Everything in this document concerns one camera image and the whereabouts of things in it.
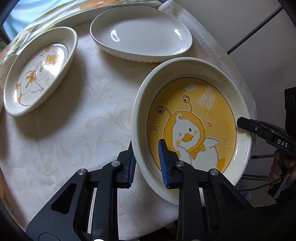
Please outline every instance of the cartoon eyeball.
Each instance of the cartoon eyeball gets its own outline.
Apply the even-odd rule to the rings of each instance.
[[[158,105],[158,106],[156,107],[156,112],[157,112],[158,114],[162,115],[162,114],[165,112],[164,109],[163,109],[163,106]]]
[[[184,103],[189,103],[190,102],[190,98],[189,98],[188,95],[183,95],[182,100],[183,100]]]

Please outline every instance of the blue fabric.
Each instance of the blue fabric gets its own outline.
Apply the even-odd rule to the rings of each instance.
[[[16,35],[36,18],[70,0],[20,0],[8,15],[3,28],[13,40]]]

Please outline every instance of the cartoon duck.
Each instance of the cartoon duck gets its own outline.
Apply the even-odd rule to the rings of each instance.
[[[55,66],[59,61],[59,55],[48,55],[45,59],[43,55],[32,64],[30,70],[24,74],[23,78],[18,79],[16,83],[17,101],[21,104],[21,98],[26,95],[29,91],[36,93],[42,91],[43,88],[38,81],[44,79],[48,72]]]
[[[190,110],[176,110],[173,114],[162,105],[156,107],[158,114],[165,111],[169,119],[165,125],[163,137],[169,150],[175,151],[179,159],[191,164],[194,168],[208,171],[217,168],[222,171],[225,157],[219,159],[216,145],[218,140],[206,137],[201,120],[192,113],[192,105],[188,95],[183,95],[184,103],[189,104]]]

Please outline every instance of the white plate with duck illustration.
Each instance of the white plate with duck illustration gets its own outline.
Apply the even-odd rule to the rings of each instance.
[[[27,44],[6,78],[4,107],[9,115],[24,115],[52,94],[70,67],[77,42],[73,29],[59,27]]]
[[[194,168],[217,168],[232,184],[241,178],[251,150],[251,134],[237,128],[249,118],[235,84],[220,69],[196,58],[175,58],[144,80],[132,112],[134,154],[145,180],[165,200],[178,192],[163,184],[158,141]]]

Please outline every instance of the bowl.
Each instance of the bowl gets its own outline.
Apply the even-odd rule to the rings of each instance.
[[[178,19],[144,6],[105,11],[90,26],[94,42],[105,52],[138,62],[163,62],[184,54],[192,36]]]
[[[18,53],[4,85],[4,107],[9,115],[24,115],[52,94],[71,65],[77,43],[73,29],[53,28]]]
[[[194,168],[220,170],[233,184],[250,156],[251,134],[237,127],[249,118],[231,79],[214,65],[181,57],[157,66],[142,83],[132,111],[132,144],[140,171],[162,198],[178,204],[178,191],[163,184],[158,140]]]

